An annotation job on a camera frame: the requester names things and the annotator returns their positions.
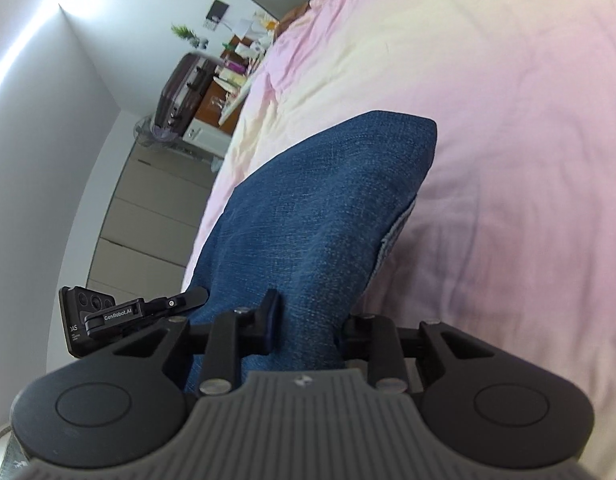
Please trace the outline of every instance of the metal screw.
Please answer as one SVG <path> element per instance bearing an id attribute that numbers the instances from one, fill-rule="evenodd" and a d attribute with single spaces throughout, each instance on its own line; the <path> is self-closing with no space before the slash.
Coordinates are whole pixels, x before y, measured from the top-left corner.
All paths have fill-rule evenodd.
<path id="1" fill-rule="evenodd" d="M 408 389 L 408 383 L 396 377 L 385 377 L 377 381 L 376 388 L 384 394 L 402 394 Z"/>
<path id="2" fill-rule="evenodd" d="M 232 383 L 226 379 L 207 379 L 199 385 L 199 390 L 208 396 L 225 395 L 232 390 Z"/>
<path id="3" fill-rule="evenodd" d="M 294 384 L 300 388 L 306 388 L 312 384 L 312 377 L 307 376 L 306 374 L 300 375 L 294 379 Z"/>

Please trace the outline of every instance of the desk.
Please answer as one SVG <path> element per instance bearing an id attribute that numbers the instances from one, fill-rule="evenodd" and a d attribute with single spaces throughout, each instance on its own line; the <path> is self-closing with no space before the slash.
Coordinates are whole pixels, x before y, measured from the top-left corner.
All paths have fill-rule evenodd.
<path id="1" fill-rule="evenodd" d="M 232 114 L 237 110 L 237 108 L 239 108 L 239 111 L 241 111 L 240 107 L 243 105 L 243 102 L 246 100 L 246 97 L 248 97 L 248 94 L 250 93 L 253 76 L 254 74 L 248 78 L 248 80 L 241 87 L 239 93 L 233 99 L 233 101 L 223 108 L 223 110 L 221 111 L 221 115 L 219 116 L 219 126 L 223 126 L 224 124 L 226 124 L 226 121 L 231 118 L 230 116 L 232 116 Z"/>
<path id="2" fill-rule="evenodd" d="M 203 99 L 201 99 L 199 108 L 197 108 L 197 112 L 195 113 L 195 119 L 206 124 L 210 124 L 229 136 L 232 136 L 232 133 L 237 126 L 237 120 L 239 120 L 239 114 L 237 113 L 232 115 L 232 112 L 237 111 L 237 109 L 239 109 L 238 111 L 241 111 L 239 106 L 243 103 L 243 99 L 241 99 L 240 103 L 237 103 L 234 106 L 230 114 L 225 116 L 224 120 L 221 120 L 223 117 L 223 111 L 212 105 L 213 98 L 218 98 L 222 101 L 226 99 L 226 90 L 221 88 L 221 86 L 219 86 L 215 81 L 211 83 L 210 87 L 204 94 Z"/>

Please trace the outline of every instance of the folded denim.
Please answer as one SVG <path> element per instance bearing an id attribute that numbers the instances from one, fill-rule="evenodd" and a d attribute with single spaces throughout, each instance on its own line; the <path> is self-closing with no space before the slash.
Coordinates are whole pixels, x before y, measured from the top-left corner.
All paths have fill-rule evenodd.
<path id="1" fill-rule="evenodd" d="M 283 297 L 277 348 L 249 370 L 341 368 L 334 334 L 409 216 L 437 142 L 434 121 L 375 111 L 318 133 L 237 186 L 199 256 L 191 286 L 210 292 L 192 324 Z M 188 387 L 200 372 L 195 358 Z"/>

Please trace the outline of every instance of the suitcase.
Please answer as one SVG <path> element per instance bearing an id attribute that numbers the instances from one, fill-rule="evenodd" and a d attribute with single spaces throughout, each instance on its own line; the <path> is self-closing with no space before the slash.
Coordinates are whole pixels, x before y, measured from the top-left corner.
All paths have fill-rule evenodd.
<path id="1" fill-rule="evenodd" d="M 183 137 L 213 82 L 216 68 L 216 62 L 196 52 L 189 52 L 181 58 L 161 91 L 152 127 L 157 140 Z"/>

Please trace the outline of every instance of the wooden cabinet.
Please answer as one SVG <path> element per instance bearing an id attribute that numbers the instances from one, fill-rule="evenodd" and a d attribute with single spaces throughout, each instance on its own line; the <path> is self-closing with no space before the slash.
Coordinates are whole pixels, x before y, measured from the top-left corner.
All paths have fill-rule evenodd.
<path id="1" fill-rule="evenodd" d="M 235 127 L 237 126 L 237 121 L 239 120 L 239 114 L 241 113 L 241 108 L 243 107 L 243 103 L 239 105 L 239 107 L 228 117 L 228 120 L 219 126 L 219 117 L 221 115 L 221 109 L 216 106 L 213 106 L 213 98 L 220 99 L 224 101 L 226 98 L 226 90 L 221 88 L 215 81 L 213 81 L 208 88 L 207 92 L 203 96 L 201 100 L 201 104 L 197 109 L 197 113 L 195 114 L 195 119 L 202 121 L 206 124 L 210 124 L 215 128 L 219 128 L 224 133 L 232 136 Z"/>

